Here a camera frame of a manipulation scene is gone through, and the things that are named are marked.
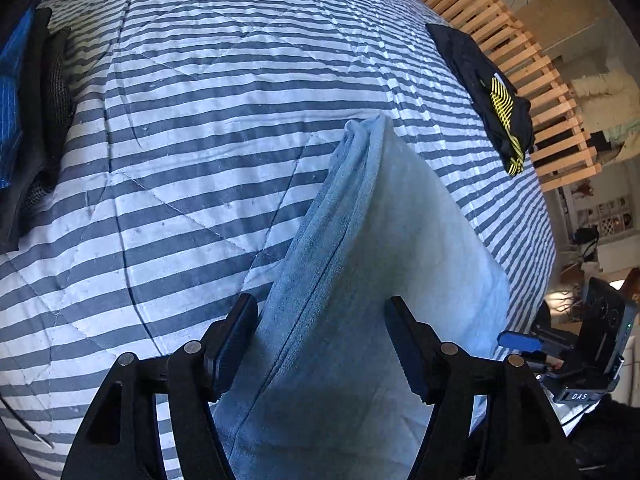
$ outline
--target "wooden slatted bed frame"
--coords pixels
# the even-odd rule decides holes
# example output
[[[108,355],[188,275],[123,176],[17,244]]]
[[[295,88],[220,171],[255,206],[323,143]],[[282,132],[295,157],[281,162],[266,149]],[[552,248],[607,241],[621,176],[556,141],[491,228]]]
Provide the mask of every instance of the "wooden slatted bed frame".
[[[453,27],[470,34],[480,49],[531,102],[537,151],[530,158],[542,191],[599,173],[590,134],[551,60],[500,0],[422,0]]]

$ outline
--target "black garment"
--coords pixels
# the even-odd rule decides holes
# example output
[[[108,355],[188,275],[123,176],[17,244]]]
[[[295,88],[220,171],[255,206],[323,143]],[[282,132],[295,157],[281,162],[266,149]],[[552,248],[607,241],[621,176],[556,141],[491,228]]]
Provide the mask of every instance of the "black garment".
[[[427,23],[426,27],[447,66],[471,95],[474,110],[482,119],[505,170],[512,176],[521,172],[524,153],[534,142],[529,101],[517,97],[513,84],[471,36],[446,25]]]
[[[11,185],[0,189],[0,251],[15,251],[24,214],[58,180],[74,104],[60,62],[68,28],[49,35],[50,9],[37,9],[22,60],[18,106],[22,139]]]

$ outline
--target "folded blue garment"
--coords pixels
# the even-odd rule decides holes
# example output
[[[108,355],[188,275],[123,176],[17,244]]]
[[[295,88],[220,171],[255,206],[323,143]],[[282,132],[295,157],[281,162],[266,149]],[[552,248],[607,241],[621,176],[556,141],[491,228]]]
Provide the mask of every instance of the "folded blue garment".
[[[9,40],[0,49],[0,189],[10,184],[22,130],[18,107],[18,82],[22,53],[27,44],[33,9],[25,12]]]
[[[214,409],[238,479],[407,477],[431,407],[409,390],[386,333],[383,304],[394,295],[442,340],[494,354],[504,271],[380,115],[347,123]]]

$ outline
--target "striped quilt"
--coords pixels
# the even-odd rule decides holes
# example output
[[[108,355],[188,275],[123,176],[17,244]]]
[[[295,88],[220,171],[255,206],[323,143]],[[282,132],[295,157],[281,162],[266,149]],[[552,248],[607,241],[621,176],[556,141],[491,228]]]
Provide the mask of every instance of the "striped quilt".
[[[346,121],[387,114],[511,283],[510,328],[554,257],[530,161],[506,174],[417,0],[43,0],[78,102],[60,182],[0,255],[0,404],[44,480],[114,359],[264,302]],[[170,479],[180,469],[158,401]]]

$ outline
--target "blue fabric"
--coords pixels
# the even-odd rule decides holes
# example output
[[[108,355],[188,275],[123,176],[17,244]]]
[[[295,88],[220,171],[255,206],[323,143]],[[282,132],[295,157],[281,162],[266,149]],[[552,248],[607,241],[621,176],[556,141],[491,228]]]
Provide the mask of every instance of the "blue fabric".
[[[0,189],[10,184],[22,131],[18,108],[18,80],[33,9],[20,19],[0,52]]]
[[[409,390],[383,303],[402,295],[442,340],[491,357],[504,271],[384,115],[347,123],[282,265],[214,410],[237,478],[404,480],[431,407]]]

